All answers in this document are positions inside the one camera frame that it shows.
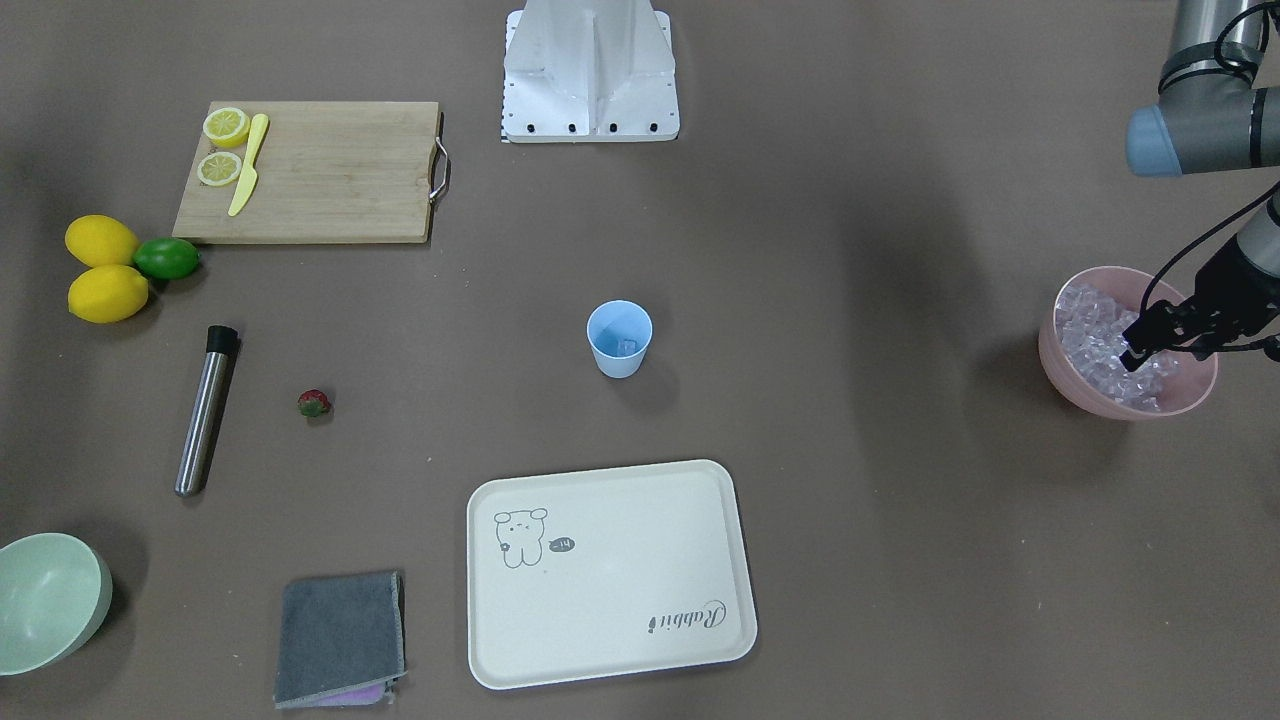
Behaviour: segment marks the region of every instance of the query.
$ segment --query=tray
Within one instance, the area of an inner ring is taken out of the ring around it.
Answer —
[[[756,621],[732,478],[686,460],[480,486],[467,628],[492,689],[742,657]]]

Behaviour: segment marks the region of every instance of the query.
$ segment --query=towel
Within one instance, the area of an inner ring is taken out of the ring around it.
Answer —
[[[404,674],[398,571],[284,588],[275,707],[372,705]]]

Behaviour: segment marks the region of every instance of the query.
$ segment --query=yellow plastic knife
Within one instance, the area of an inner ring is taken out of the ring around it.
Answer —
[[[268,123],[266,115],[261,113],[253,115],[253,119],[248,123],[248,147],[244,149],[241,179],[236,183],[236,195],[232,196],[232,206],[227,209],[227,214],[233,218],[244,209],[248,196],[253,195],[253,188],[257,187],[257,170],[253,169],[253,163],[257,160],[259,149],[262,147],[262,138],[266,137]]]

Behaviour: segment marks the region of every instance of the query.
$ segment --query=wooden cutting board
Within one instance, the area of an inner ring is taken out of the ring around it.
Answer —
[[[173,225],[196,243],[425,242],[438,102],[216,101],[270,126],[257,155],[253,196],[227,214],[236,183],[209,187],[196,168],[223,150],[200,136]],[[244,145],[229,149],[241,158]]]

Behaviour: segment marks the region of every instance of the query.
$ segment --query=blue plastic cup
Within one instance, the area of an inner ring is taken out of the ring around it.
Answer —
[[[626,378],[640,369],[653,340],[653,320],[630,300],[611,300],[586,319],[586,340],[602,373]]]

